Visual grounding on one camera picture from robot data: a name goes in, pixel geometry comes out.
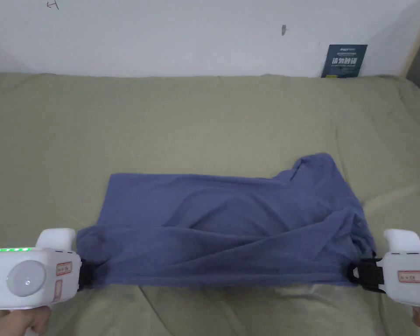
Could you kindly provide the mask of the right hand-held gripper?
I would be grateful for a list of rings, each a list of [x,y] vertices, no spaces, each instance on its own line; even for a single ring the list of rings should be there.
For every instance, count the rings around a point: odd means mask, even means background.
[[[364,290],[386,294],[395,302],[420,307],[419,236],[409,230],[388,229],[384,237],[389,251],[381,258],[350,263],[348,280]]]

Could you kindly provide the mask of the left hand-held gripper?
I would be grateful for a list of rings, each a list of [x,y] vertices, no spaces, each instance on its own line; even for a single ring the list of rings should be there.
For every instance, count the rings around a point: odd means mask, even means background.
[[[99,265],[74,250],[71,228],[46,229],[35,246],[0,248],[0,310],[26,310],[68,301],[97,281]]]

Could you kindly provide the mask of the person's left hand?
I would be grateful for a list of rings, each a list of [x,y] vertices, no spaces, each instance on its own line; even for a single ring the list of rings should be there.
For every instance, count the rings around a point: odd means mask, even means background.
[[[26,310],[0,310],[0,336],[23,336],[30,329],[42,336],[46,333],[52,310],[48,306]]]

